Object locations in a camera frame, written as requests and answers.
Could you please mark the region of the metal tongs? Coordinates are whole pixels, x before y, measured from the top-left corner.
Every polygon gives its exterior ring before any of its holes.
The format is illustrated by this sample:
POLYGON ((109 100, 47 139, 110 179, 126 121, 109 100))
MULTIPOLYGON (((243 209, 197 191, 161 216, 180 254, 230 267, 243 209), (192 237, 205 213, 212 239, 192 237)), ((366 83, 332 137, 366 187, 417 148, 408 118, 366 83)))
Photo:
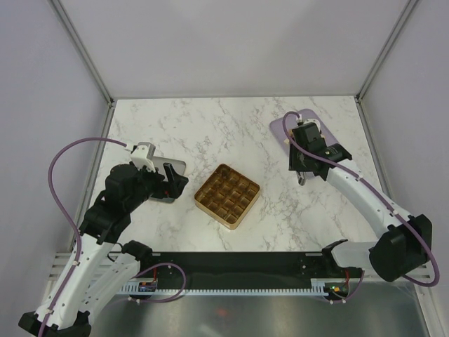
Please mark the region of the metal tongs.
POLYGON ((304 186, 307 181, 307 175, 305 172, 297 172, 297 181, 299 185, 304 186))

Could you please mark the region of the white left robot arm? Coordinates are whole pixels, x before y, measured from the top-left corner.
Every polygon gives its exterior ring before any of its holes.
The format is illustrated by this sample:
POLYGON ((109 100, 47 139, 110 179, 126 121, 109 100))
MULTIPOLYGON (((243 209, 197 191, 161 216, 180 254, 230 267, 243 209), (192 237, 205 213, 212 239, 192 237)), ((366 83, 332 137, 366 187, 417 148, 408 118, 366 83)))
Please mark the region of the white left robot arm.
POLYGON ((19 327, 33 336, 87 336, 93 318, 119 288, 154 267, 152 249, 132 240, 96 282, 95 271, 131 223, 131 213, 151 198, 177 199, 189 182, 169 163, 164 173, 133 163, 113 167, 105 188, 76 230, 76 246, 47 299, 20 318, 19 327))

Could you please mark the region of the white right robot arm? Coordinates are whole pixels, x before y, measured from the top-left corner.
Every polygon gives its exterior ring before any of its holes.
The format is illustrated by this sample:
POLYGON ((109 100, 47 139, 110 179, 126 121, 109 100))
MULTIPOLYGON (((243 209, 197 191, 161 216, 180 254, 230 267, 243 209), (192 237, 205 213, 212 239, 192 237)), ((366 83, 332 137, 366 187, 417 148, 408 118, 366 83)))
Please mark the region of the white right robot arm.
POLYGON ((428 217, 413 216, 373 187, 343 146, 326 144, 316 124, 283 131, 289 144, 289 169, 299 176, 311 173, 332 185, 365 218, 377 237, 374 242, 340 240, 328 245, 320 261, 325 275, 336 277, 350 267, 372 270, 386 282, 403 277, 419 284, 410 272, 430 263, 434 279, 439 279, 428 217))

